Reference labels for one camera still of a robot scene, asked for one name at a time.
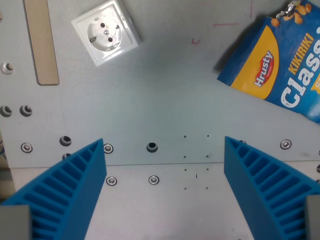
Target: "gray block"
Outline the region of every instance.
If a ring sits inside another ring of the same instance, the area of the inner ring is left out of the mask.
[[[309,195],[305,200],[304,219],[307,240],[320,239],[320,195]]]
[[[0,206],[0,239],[32,239],[31,212],[28,205]]]

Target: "blue ribbed plastic part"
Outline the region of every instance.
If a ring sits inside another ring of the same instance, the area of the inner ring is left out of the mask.
[[[103,140],[60,161],[2,205],[29,205],[34,240],[83,240],[104,184]]]
[[[305,200],[320,194],[318,183],[227,136],[224,174],[255,240],[306,239]]]

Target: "peanut image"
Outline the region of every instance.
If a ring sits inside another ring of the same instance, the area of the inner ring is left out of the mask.
[[[305,5],[305,10],[306,10],[306,12],[307,12],[307,13],[310,13],[310,12],[311,12],[311,9],[312,9],[311,4],[310,4],[310,3],[307,3],[307,4]]]
[[[295,9],[301,14],[301,15],[306,15],[307,14],[307,10],[304,6],[299,5],[296,6]]]
[[[291,16],[284,16],[283,19],[285,21],[288,21],[288,20],[292,19],[293,17],[294,17],[294,15],[292,14]]]
[[[302,17],[297,12],[294,13],[294,22],[296,24],[302,24]]]
[[[278,27],[278,26],[279,26],[279,21],[278,21],[278,19],[272,18],[272,19],[271,19],[271,24],[272,24],[272,26],[274,26],[274,27]]]

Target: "yellow label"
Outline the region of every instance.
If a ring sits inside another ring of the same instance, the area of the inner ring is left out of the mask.
[[[258,42],[231,87],[265,99],[271,92],[279,69],[279,50],[274,34],[265,26]]]
[[[315,90],[317,94],[320,94],[320,74],[316,78],[316,81],[314,82],[313,86],[311,87],[311,90]]]

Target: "red marking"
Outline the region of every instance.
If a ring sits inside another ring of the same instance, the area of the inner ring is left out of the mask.
[[[194,38],[192,38],[192,42],[191,42],[191,44],[198,44],[198,43],[200,43],[200,40],[195,41],[195,40],[194,40]]]
[[[216,24],[213,24],[214,27],[217,27],[217,26],[230,26],[230,25],[239,25],[240,23],[216,23]]]
[[[273,58],[272,58],[271,60],[269,60],[269,63],[265,63],[265,62],[264,62],[264,58],[262,58],[262,59],[260,60],[260,70],[259,70],[259,72],[256,74],[255,78],[256,78],[256,79],[257,79],[257,78],[260,78],[261,72],[262,72],[262,70],[263,70],[263,68],[264,68],[264,69],[265,69],[264,82],[261,83],[261,85],[264,85],[264,84],[269,80],[269,78],[270,78],[270,76],[271,76],[271,73],[272,73],[272,71],[273,71],[273,69],[274,69],[274,65],[275,65],[275,61],[274,61]]]
[[[251,0],[250,18],[252,17],[252,2],[253,2],[253,0]]]

